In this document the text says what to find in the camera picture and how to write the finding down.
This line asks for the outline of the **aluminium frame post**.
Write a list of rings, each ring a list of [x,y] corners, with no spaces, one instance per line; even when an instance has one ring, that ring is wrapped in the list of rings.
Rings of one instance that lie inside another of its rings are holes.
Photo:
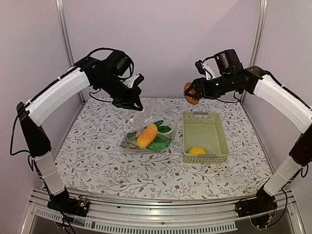
[[[253,43],[253,50],[250,59],[249,66],[254,66],[258,57],[258,53],[260,50],[260,45],[262,41],[262,36],[264,33],[264,27],[266,22],[266,14],[268,9],[268,0],[261,0],[260,1],[260,8],[259,8],[259,15],[255,33],[255,39]]]
[[[73,54],[72,54],[72,49],[70,45],[68,30],[67,30],[64,4],[62,0],[55,0],[55,3],[56,3],[58,22],[59,22],[59,27],[60,27],[62,40],[63,40],[67,62],[69,64],[69,67],[72,67],[74,65],[74,60],[73,60]]]

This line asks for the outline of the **orange yellow toy mango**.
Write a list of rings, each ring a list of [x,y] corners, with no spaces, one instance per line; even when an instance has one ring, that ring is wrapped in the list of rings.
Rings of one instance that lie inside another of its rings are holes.
[[[137,137],[137,144],[139,148],[146,148],[157,136],[158,127],[152,123]]]

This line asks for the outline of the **floral patterned table mat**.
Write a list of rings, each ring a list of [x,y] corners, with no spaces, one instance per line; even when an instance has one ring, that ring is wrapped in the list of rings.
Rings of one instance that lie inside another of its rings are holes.
[[[64,141],[55,165],[68,188],[147,199],[222,199],[254,195],[272,174],[252,125],[238,103],[162,99],[171,110],[221,116],[230,154],[221,164],[183,162],[182,125],[168,149],[132,154],[120,143],[134,111],[89,100]]]

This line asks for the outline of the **brown toy potato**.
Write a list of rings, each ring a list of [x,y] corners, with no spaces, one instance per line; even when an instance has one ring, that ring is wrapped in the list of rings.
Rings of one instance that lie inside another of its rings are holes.
[[[183,93],[185,93],[185,91],[191,86],[191,84],[192,84],[191,82],[187,82],[184,85]],[[198,98],[186,96],[185,94],[184,94],[184,97],[187,100],[187,102],[192,104],[192,105],[198,105],[198,103],[199,103],[199,99]]]

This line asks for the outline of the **right aluminium frame post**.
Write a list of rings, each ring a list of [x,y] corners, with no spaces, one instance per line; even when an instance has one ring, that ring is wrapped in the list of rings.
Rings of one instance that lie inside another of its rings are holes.
[[[260,45],[262,41],[262,36],[264,33],[264,27],[266,22],[266,14],[268,9],[268,0],[261,0],[260,1],[260,8],[259,8],[259,15],[255,33],[255,39],[253,43],[253,50],[250,59],[249,66],[254,66],[258,57],[258,53],[260,50]]]

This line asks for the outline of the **green yellow toy avocado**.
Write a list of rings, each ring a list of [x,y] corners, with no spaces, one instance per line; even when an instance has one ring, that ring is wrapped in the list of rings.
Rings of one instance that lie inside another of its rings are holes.
[[[137,132],[127,133],[121,142],[121,147],[124,149],[138,149]]]

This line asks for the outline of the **beige perforated plastic basket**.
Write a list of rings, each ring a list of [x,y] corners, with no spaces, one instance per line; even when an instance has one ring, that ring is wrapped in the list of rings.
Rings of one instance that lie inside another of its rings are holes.
[[[223,163],[227,159],[229,147],[219,114],[184,112],[182,126],[184,163]],[[202,147],[207,154],[189,154],[195,146]]]

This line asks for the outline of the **green toy cucumber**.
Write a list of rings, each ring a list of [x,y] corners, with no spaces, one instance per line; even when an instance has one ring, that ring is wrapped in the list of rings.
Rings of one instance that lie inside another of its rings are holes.
[[[159,121],[154,122],[154,124],[156,126],[160,126],[163,122],[164,122],[164,120],[159,120]]]

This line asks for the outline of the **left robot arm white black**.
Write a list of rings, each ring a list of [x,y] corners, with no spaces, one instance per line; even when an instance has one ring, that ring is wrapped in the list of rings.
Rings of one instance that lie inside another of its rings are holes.
[[[92,54],[101,50],[110,52],[106,59],[92,57]],[[98,48],[77,61],[32,99],[17,105],[16,122],[20,123],[28,147],[25,152],[33,158],[39,177],[54,196],[53,203],[61,211],[69,211],[73,204],[71,198],[65,195],[65,185],[51,154],[51,142],[42,125],[59,107],[88,87],[105,91],[117,108],[141,111],[143,106],[139,84],[143,80],[142,74],[134,74],[134,62],[125,52]]]

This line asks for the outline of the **clear pink zip top bag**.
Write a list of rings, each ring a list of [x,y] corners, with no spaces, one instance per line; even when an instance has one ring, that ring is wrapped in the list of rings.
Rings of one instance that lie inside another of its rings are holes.
[[[121,148],[136,154],[167,149],[176,136],[180,115],[156,99],[142,101],[143,110],[130,119],[131,128]]]

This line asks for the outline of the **green white toy bok choy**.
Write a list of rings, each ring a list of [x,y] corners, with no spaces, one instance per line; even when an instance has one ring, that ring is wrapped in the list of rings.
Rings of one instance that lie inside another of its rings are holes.
[[[169,126],[159,126],[159,133],[156,138],[146,147],[148,150],[159,151],[166,149],[171,143],[171,137],[168,134],[171,131]]]

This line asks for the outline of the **yellow toy lemon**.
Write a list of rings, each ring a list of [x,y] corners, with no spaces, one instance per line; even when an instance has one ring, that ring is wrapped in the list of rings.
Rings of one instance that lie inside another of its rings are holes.
[[[202,147],[199,147],[199,146],[192,147],[188,151],[188,153],[192,154],[192,155],[206,155],[207,154],[205,149],[203,149]]]

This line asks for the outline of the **left aluminium frame post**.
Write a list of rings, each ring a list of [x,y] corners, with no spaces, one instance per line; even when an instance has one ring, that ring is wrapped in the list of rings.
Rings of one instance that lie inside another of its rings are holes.
[[[74,60],[73,60],[73,54],[72,54],[72,49],[70,45],[68,30],[67,30],[64,4],[62,0],[55,0],[55,3],[56,3],[58,22],[59,22],[59,27],[60,27],[62,40],[63,40],[67,62],[69,64],[69,67],[72,67],[74,65]]]

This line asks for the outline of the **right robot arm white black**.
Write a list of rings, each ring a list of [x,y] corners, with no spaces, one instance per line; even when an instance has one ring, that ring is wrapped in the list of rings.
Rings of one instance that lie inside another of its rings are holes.
[[[220,75],[217,77],[207,61],[195,63],[201,78],[184,86],[184,96],[196,105],[200,99],[219,99],[229,92],[247,92],[270,105],[285,121],[300,133],[298,140],[269,180],[258,190],[252,202],[255,212],[261,213],[271,204],[271,197],[292,181],[299,171],[312,161],[312,107],[280,83],[270,71],[258,66],[243,67],[235,49],[211,56]]]

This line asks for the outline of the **front aluminium rail frame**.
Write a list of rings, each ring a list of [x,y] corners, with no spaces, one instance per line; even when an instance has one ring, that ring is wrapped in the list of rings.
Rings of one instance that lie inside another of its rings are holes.
[[[291,190],[276,195],[273,225],[253,226],[264,214],[239,217],[237,198],[216,200],[159,200],[95,194],[76,189],[70,196],[90,199],[86,217],[73,216],[72,226],[47,207],[48,194],[34,189],[19,228],[21,234],[305,234]]]

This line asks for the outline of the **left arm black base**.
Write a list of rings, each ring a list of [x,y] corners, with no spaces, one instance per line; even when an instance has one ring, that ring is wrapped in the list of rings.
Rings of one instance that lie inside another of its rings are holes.
[[[86,217],[90,207],[90,199],[82,195],[72,198],[67,189],[64,188],[64,191],[58,195],[50,195],[47,207],[61,214]]]

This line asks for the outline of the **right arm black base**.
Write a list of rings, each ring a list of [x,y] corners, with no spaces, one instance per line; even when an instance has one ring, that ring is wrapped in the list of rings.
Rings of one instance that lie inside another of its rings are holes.
[[[235,204],[234,210],[239,217],[255,215],[254,218],[251,218],[251,224],[258,229],[263,229],[269,226],[276,208],[275,196],[268,195],[261,187],[255,198],[239,200]]]

